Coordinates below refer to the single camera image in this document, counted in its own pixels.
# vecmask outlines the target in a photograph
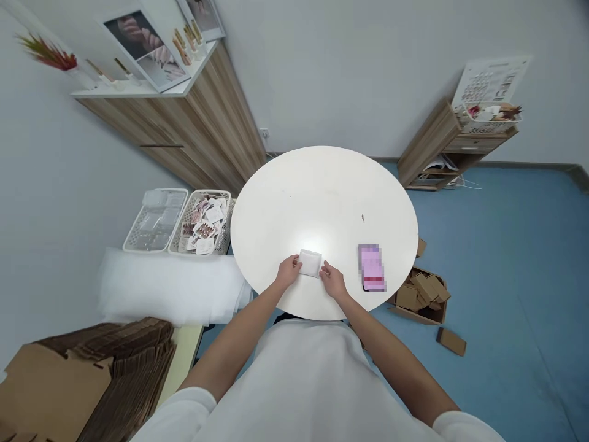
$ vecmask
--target person's left hand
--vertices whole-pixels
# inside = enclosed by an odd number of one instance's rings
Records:
[[[290,255],[278,267],[278,275],[276,275],[276,282],[285,290],[290,286],[299,276],[302,267],[302,262],[297,262],[299,255]]]

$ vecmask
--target round white table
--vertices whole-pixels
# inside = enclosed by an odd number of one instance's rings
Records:
[[[403,284],[415,262],[418,231],[401,184],[376,161],[352,150],[313,146],[283,153],[245,184],[231,221],[239,269],[256,292],[301,249],[323,255],[344,274],[348,292],[370,311]],[[358,245],[378,244],[387,291],[365,292]],[[320,278],[299,275],[278,308],[315,320],[345,318]]]

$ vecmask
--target wooden cabinet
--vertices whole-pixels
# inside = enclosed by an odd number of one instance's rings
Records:
[[[237,196],[266,151],[222,42],[180,95],[76,98],[194,188]]]
[[[440,190],[517,133],[517,128],[512,127],[502,134],[463,134],[450,102],[443,99],[399,160],[399,181],[406,189]],[[425,179],[419,178],[441,153],[447,155],[458,170],[440,169],[429,173]]]

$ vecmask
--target decorative plant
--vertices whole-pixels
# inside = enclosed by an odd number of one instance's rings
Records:
[[[29,37],[23,37],[16,34],[20,44],[25,47],[26,51],[37,61],[47,66],[57,68],[60,71],[69,71],[74,69],[78,62],[73,53],[68,54],[52,42],[46,42],[42,37],[35,37],[29,33]]]

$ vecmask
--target picture frame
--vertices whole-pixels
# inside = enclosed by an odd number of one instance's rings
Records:
[[[196,22],[204,41],[209,42],[225,37],[214,0],[176,0],[188,26]]]
[[[120,10],[97,21],[157,92],[191,77],[141,6]]]

